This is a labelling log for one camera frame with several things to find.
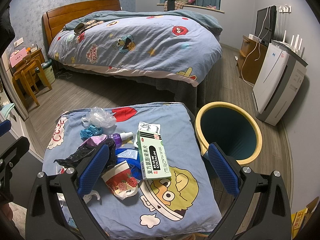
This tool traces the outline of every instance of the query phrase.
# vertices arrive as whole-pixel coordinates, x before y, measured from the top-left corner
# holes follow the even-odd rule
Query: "wooden desk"
[[[41,48],[37,49],[36,51],[32,52],[31,53],[31,59],[38,59],[40,61],[40,63],[44,63],[44,57],[43,57],[43,54],[42,54],[42,51],[41,51]],[[17,84],[17,80],[20,79],[22,76],[21,76],[21,70],[23,69],[25,63],[22,61],[20,61],[19,63],[17,63],[17,65],[15,65],[15,68],[16,68],[16,71],[15,73],[13,74],[12,76],[12,83],[13,83],[13,86],[14,86],[14,89],[16,90],[19,98],[21,99],[21,101],[23,102],[24,106],[25,107],[28,107],[28,104],[23,96],[23,93],[21,92],[20,90],[20,87],[18,86]],[[31,74],[34,75],[35,74],[35,70],[32,70],[31,71]],[[34,82],[38,82],[40,79],[38,77],[38,75],[34,75]],[[27,81],[30,85],[30,87],[33,86],[33,82],[32,80],[30,79],[30,77],[28,76],[27,77]],[[26,93],[31,96],[30,92],[28,91],[28,89],[26,88],[24,82],[20,81],[24,90],[26,91]]]
[[[241,77],[241,69],[242,69],[242,76],[244,80],[247,80],[252,84],[255,84],[257,81],[257,78],[259,76],[259,73],[268,49],[266,45],[260,44],[260,57],[259,57],[259,44],[257,45],[257,47],[256,45],[257,43],[254,40],[251,40],[248,37],[243,36],[242,46],[241,46],[241,50],[239,51],[239,57],[237,61],[239,77],[242,78]]]

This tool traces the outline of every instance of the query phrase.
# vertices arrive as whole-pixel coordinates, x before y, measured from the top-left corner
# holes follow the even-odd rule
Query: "trash bin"
[[[48,61],[42,63],[41,66],[43,68],[45,76],[47,77],[47,80],[49,81],[50,84],[52,84],[56,80],[54,73],[53,73],[53,69],[52,69],[52,59],[49,59]],[[43,78],[42,74],[40,73],[39,68],[37,67],[35,70],[36,70],[36,73],[38,73],[38,76],[39,76],[42,84],[46,87],[47,85],[44,82],[44,78]]]
[[[257,123],[242,108],[230,103],[203,106],[197,114],[195,130],[202,156],[212,142],[240,165],[252,162],[261,151],[262,135]]]

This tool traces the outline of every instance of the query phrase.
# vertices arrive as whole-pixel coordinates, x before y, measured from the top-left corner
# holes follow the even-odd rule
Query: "black plastic bag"
[[[104,144],[108,145],[109,147],[109,160],[103,169],[102,173],[105,172],[107,169],[110,169],[116,165],[117,156],[116,156],[116,143],[113,139],[106,139]],[[91,146],[89,144],[81,145],[75,153],[71,154],[66,159],[57,159],[54,162],[57,162],[60,166],[65,168],[76,168],[79,163],[86,157],[90,157],[92,153],[95,151],[97,146]]]

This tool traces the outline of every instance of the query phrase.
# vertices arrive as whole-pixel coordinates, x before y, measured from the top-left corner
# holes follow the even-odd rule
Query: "blue gripper pad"
[[[5,120],[0,123],[0,137],[3,136],[6,132],[10,131],[11,122],[9,120]]]
[[[209,145],[208,157],[228,194],[231,194],[236,198],[240,193],[238,176],[213,143]]]
[[[109,147],[104,144],[79,178],[77,193],[81,198],[91,192],[108,160]]]

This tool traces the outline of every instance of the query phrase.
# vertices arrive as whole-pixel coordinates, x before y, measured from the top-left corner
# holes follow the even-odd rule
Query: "cartoon bedding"
[[[81,22],[103,21],[80,35]],[[98,73],[182,80],[196,87],[221,57],[222,31],[209,15],[178,10],[132,13],[99,11],[66,24],[49,57]]]
[[[69,157],[82,143],[81,118],[88,111],[73,110],[61,116],[44,156],[43,171],[48,175],[61,169],[53,163],[55,159]],[[93,189],[101,199],[93,197],[87,205],[103,230],[111,239],[174,239],[179,234],[211,232],[221,220],[221,213],[185,106],[149,103],[106,111],[117,119],[115,126],[104,129],[106,134],[136,132],[140,121],[160,124],[172,176],[141,181],[138,193],[124,200],[112,195],[100,178]],[[124,141],[121,148],[134,148],[133,141]],[[63,212],[68,224],[76,227],[65,203]]]

